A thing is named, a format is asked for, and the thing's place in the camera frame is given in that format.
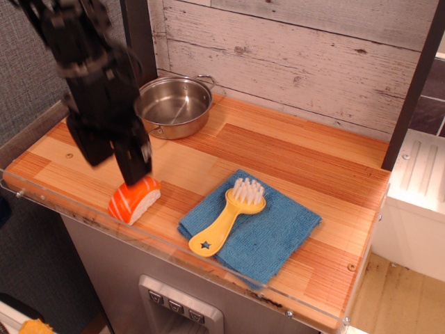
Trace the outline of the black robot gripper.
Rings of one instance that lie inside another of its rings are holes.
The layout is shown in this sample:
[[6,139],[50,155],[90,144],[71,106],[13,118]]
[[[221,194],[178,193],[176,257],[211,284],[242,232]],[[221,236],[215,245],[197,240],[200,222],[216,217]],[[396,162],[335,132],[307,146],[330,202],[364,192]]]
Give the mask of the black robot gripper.
[[124,182],[135,185],[152,172],[152,147],[133,108],[140,94],[131,54],[62,51],[54,58],[70,89],[67,126],[82,155],[98,166],[114,150]]

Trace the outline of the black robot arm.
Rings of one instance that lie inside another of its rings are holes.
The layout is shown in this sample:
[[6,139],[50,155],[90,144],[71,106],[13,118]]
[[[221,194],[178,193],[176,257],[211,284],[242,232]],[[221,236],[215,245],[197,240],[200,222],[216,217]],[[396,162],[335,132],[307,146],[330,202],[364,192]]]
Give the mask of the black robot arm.
[[63,103],[72,138],[91,166],[115,156],[127,185],[152,170],[151,144],[135,103],[139,87],[130,51],[107,34],[100,1],[12,1],[56,62],[70,89]]

